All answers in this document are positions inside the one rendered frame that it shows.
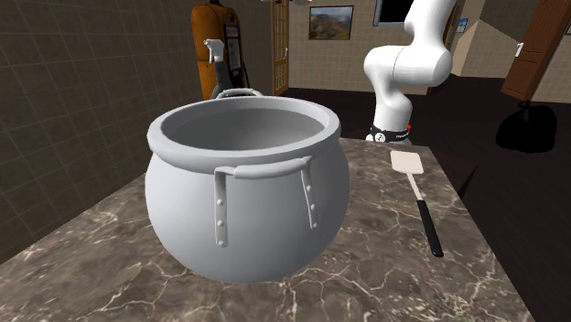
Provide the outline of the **brown wooden door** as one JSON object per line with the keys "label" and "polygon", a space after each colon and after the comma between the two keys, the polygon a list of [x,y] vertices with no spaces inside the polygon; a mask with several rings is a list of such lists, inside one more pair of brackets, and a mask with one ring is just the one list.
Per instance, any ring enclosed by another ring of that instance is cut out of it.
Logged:
{"label": "brown wooden door", "polygon": [[530,101],[571,19],[571,0],[540,0],[501,92]]}

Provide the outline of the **large grey round pot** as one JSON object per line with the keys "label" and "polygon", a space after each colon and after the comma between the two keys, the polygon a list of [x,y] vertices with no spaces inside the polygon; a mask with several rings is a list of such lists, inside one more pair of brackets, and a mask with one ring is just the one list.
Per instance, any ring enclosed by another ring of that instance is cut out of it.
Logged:
{"label": "large grey round pot", "polygon": [[193,272],[266,282],[337,235],[350,175],[330,109],[252,89],[178,107],[149,126],[145,201],[156,236]]}

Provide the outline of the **orange fuel pump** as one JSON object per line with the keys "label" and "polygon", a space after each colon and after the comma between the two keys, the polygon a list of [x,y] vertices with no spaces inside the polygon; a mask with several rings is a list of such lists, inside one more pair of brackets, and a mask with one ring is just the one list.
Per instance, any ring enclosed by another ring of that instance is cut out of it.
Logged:
{"label": "orange fuel pump", "polygon": [[243,88],[249,85],[242,57],[240,19],[237,13],[219,0],[196,4],[191,13],[191,25],[198,60],[202,98],[208,100],[216,84],[215,69],[209,63],[209,49],[204,44],[207,38],[224,43],[224,61],[228,67],[232,86]]}

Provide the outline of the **dark window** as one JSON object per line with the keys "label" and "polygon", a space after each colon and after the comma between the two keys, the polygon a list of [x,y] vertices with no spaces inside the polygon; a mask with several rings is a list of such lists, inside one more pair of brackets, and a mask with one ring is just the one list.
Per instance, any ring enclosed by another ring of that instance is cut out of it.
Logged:
{"label": "dark window", "polygon": [[373,25],[402,24],[414,0],[375,0]]}

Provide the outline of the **grey spray bottle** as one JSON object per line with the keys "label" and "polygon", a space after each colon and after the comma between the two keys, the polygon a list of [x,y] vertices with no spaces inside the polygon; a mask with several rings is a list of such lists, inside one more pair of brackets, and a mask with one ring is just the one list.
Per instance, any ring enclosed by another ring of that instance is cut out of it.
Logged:
{"label": "grey spray bottle", "polygon": [[228,67],[224,61],[224,43],[220,39],[207,38],[203,41],[209,49],[209,64],[215,69],[216,85],[211,93],[211,98],[216,99],[223,91],[233,88],[228,72]]}

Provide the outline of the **landscape wall picture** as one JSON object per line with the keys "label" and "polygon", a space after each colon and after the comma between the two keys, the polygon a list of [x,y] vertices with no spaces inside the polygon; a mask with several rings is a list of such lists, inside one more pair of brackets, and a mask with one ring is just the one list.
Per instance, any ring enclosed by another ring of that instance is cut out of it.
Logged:
{"label": "landscape wall picture", "polygon": [[349,40],[353,5],[311,6],[309,8],[310,40]]}

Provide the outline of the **wooden glass-paned door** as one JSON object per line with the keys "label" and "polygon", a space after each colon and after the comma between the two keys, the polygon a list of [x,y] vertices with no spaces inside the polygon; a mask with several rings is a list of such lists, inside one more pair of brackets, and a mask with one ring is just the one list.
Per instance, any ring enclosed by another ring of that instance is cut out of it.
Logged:
{"label": "wooden glass-paned door", "polygon": [[280,95],[288,88],[288,3],[289,0],[271,0],[270,5],[273,22],[274,95]]}

